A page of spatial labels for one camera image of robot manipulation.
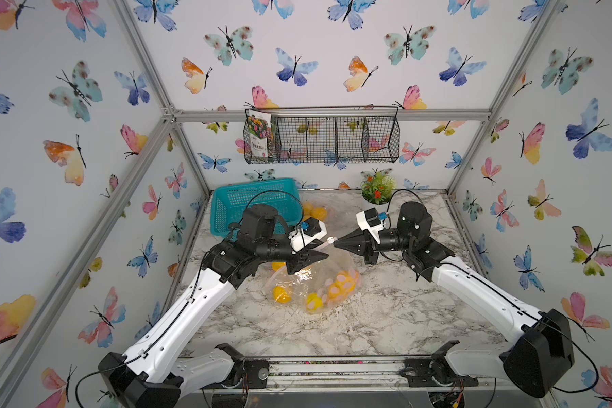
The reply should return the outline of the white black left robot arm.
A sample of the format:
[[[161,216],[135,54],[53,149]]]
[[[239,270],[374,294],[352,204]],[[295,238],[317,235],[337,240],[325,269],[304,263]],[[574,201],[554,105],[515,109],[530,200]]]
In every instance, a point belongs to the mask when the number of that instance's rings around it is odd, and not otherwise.
[[[289,227],[272,206],[247,207],[223,241],[206,252],[194,280],[156,325],[123,354],[109,353],[100,362],[98,372],[110,395],[124,407],[173,407],[207,386],[243,387],[248,380],[244,358],[227,343],[184,363],[181,352],[260,265],[283,262],[295,273],[326,259],[317,249],[326,234],[319,219]]]

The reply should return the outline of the yellow-green pear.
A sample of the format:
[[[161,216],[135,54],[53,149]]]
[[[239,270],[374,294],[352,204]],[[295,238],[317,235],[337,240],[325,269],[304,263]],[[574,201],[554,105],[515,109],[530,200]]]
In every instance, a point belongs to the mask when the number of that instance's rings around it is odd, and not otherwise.
[[[313,292],[306,297],[306,310],[308,313],[314,314],[319,312],[324,306],[324,299],[318,293]]]

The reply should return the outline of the clear zip-top bag with pears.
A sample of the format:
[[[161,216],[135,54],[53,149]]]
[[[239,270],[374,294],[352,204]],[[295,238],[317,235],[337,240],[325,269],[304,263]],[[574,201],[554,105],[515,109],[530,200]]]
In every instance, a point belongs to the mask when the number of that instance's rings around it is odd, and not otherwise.
[[[340,306],[355,295],[362,285],[361,274],[350,253],[335,248],[332,243],[326,243],[318,251],[327,253],[329,258],[295,273],[300,280],[302,295],[298,301],[290,304],[296,304],[306,313],[306,298],[310,293],[316,292],[324,299],[324,308],[314,313],[319,314]]]

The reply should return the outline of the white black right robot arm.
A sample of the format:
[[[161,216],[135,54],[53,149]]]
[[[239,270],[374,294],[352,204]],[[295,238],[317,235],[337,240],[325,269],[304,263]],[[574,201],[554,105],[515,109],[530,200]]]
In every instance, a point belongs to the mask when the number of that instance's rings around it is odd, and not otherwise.
[[[496,328],[505,341],[461,347],[449,341],[431,357],[427,370],[440,384],[462,377],[510,381],[530,397],[542,399],[575,363],[568,319],[556,309],[542,312],[516,299],[467,266],[431,236],[433,218],[420,202],[401,205],[396,226],[372,208],[356,215],[357,229],[336,239],[338,249],[374,265],[384,252],[399,252],[416,277],[451,292]]]

